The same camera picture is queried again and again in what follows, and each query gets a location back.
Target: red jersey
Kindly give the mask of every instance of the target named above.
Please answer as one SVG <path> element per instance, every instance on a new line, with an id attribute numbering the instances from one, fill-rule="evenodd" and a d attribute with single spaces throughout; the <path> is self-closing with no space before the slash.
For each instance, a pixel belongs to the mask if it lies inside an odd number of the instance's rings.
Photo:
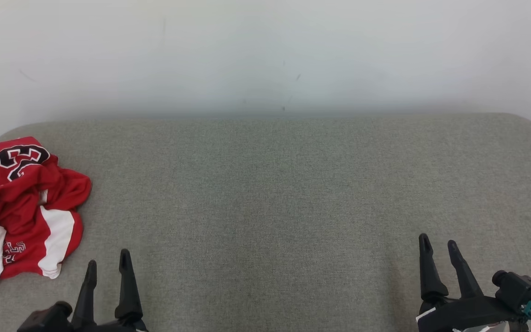
<path id="1" fill-rule="evenodd" d="M 58 161 L 32 137 L 0 143 L 1 278 L 22 272 L 56 278 L 81 241 L 76 207 L 91 182 Z"/>

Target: white wall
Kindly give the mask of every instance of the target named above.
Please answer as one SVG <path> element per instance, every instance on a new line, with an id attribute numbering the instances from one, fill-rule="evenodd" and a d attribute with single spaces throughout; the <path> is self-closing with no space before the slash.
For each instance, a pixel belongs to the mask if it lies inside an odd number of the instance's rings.
<path id="1" fill-rule="evenodd" d="M 0 134 L 84 115 L 510 112 L 531 0 L 0 0 Z"/>

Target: gray fabric surface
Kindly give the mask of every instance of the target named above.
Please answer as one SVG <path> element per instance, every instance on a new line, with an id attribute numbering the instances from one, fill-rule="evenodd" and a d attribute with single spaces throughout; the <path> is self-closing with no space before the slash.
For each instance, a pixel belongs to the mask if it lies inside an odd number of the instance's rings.
<path id="1" fill-rule="evenodd" d="M 113 319 L 129 248 L 153 331 L 415 331 L 417 236 L 459 295 L 457 240 L 486 294 L 531 275 L 531 122 L 512 115 L 35 124 L 91 177 L 61 276 L 0 281 L 0 331 L 75 303 L 90 259 Z"/>

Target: fabric upholstery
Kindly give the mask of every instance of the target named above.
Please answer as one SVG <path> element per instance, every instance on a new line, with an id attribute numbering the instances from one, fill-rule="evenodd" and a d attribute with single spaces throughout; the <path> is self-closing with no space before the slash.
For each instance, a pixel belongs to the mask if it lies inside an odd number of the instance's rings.
<path id="1" fill-rule="evenodd" d="M 0 281 L 0 331 L 74 305 L 97 260 L 113 319 L 130 249 L 152 332 L 415 331 L 418 235 L 459 296 L 454 239 L 483 291 L 531 275 L 531 122 L 506 114 L 34 124 L 89 176 L 84 235 L 57 279 Z"/>

